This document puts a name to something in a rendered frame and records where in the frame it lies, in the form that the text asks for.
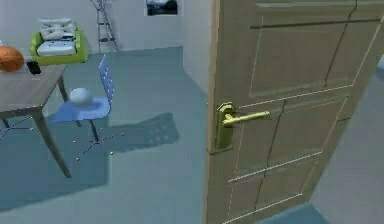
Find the blue office chair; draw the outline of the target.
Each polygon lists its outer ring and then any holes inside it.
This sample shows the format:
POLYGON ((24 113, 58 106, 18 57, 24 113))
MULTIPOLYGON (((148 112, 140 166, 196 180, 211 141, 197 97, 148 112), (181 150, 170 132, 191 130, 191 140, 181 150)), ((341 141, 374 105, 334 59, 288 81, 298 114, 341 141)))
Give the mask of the blue office chair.
POLYGON ((90 145, 81 154, 75 157, 76 161, 89 152, 94 146, 101 145, 109 139, 116 137, 116 134, 104 136, 98 134, 94 121, 107 117, 113 105, 113 97, 115 93, 114 81, 107 62, 107 55, 104 54, 98 65, 98 73, 104 90, 103 97, 93 97, 92 104, 88 107, 76 107, 69 100, 64 102, 57 112, 53 115, 51 121, 53 123, 64 122, 80 122, 88 121, 92 131, 93 139, 89 141, 90 145))

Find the brown wooden room door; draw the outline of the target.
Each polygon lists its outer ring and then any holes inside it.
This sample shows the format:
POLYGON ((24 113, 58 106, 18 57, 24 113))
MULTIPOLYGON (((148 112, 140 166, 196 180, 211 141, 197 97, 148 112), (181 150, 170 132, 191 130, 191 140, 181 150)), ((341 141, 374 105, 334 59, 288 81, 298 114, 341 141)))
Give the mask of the brown wooden room door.
POLYGON ((250 224, 312 195, 384 54, 384 0, 210 0, 202 224, 250 224), (217 108, 235 116, 215 147, 217 108))

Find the pale blue ball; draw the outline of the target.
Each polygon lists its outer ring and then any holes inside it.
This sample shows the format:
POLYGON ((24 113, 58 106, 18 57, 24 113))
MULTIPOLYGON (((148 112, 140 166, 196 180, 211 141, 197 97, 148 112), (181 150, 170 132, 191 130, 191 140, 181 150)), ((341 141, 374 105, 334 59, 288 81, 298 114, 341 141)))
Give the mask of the pale blue ball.
POLYGON ((92 95, 86 88, 75 88, 70 93, 69 101, 76 107, 88 107, 92 104, 92 95))

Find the grey metal ladder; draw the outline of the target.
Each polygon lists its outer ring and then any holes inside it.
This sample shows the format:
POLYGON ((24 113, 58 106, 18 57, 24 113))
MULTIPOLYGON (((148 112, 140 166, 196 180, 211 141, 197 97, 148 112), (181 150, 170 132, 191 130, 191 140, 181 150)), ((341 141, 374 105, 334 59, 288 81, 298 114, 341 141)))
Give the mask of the grey metal ladder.
POLYGON ((119 47, 109 19, 106 4, 107 0, 89 0, 96 10, 97 42, 98 50, 102 52, 103 44, 111 44, 112 51, 118 52, 119 47))

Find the small black box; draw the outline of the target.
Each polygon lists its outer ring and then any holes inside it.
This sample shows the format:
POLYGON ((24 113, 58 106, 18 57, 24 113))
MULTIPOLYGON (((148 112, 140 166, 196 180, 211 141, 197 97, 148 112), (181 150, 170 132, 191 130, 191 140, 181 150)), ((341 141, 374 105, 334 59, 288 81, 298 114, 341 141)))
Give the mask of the small black box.
POLYGON ((37 61, 28 61, 27 67, 32 75, 40 74, 41 69, 37 61))

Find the grey wooden table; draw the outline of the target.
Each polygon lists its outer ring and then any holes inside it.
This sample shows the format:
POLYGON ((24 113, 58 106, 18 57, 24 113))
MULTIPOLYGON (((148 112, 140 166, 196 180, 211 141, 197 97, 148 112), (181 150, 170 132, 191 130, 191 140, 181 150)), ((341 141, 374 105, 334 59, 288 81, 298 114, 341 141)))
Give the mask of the grey wooden table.
POLYGON ((37 75, 32 75, 27 68, 14 73, 0 72, 0 120, 31 117, 58 167, 66 178, 70 178, 71 173, 43 115, 43 108, 55 87, 59 85, 65 90, 63 74, 66 65, 41 66, 40 69, 41 73, 37 75))

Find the orange basketball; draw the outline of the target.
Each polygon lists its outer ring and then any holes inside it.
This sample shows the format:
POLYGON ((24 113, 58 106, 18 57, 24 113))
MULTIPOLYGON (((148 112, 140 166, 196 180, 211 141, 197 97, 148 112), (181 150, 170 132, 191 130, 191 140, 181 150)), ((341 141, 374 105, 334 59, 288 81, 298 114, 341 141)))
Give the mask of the orange basketball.
POLYGON ((0 70, 16 72, 24 65, 24 57, 19 50, 11 46, 0 46, 0 70))

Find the framed dark wall picture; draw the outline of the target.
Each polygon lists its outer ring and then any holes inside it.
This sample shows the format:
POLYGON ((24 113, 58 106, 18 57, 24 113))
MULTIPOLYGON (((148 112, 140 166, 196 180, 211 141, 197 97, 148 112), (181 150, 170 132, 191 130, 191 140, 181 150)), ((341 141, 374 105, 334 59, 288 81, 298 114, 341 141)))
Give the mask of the framed dark wall picture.
POLYGON ((146 0, 147 14, 155 15, 177 15, 177 0, 146 0))

